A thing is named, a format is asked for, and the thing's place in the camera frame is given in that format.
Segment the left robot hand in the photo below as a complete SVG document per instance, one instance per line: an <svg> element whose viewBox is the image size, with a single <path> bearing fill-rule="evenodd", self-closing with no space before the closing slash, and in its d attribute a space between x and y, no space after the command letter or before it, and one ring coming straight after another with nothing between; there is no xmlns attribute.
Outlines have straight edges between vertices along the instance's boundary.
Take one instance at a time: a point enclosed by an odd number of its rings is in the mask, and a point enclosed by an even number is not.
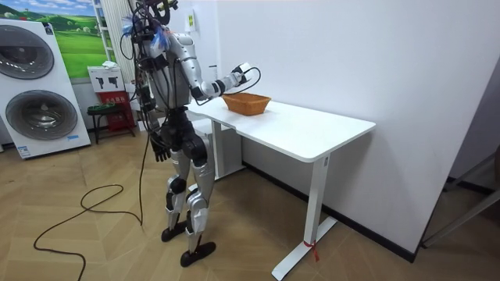
<svg viewBox="0 0 500 281"><path fill-rule="evenodd" d="M164 162L171 157L170 148L159 134L151 132L149 138L157 162Z"/></svg>

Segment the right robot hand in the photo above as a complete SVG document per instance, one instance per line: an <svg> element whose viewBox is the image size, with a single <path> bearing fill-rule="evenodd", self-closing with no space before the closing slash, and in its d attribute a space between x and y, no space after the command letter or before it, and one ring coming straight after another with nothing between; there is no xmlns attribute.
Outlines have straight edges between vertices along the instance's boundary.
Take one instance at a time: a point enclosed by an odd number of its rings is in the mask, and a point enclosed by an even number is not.
<svg viewBox="0 0 500 281"><path fill-rule="evenodd" d="M251 68L250 64L248 62L244 62L244 63L236 66L231 71L231 74L235 78L234 87L239 87L242 84L246 84L249 81L249 78L247 78L245 72L249 71L250 68Z"/></svg>

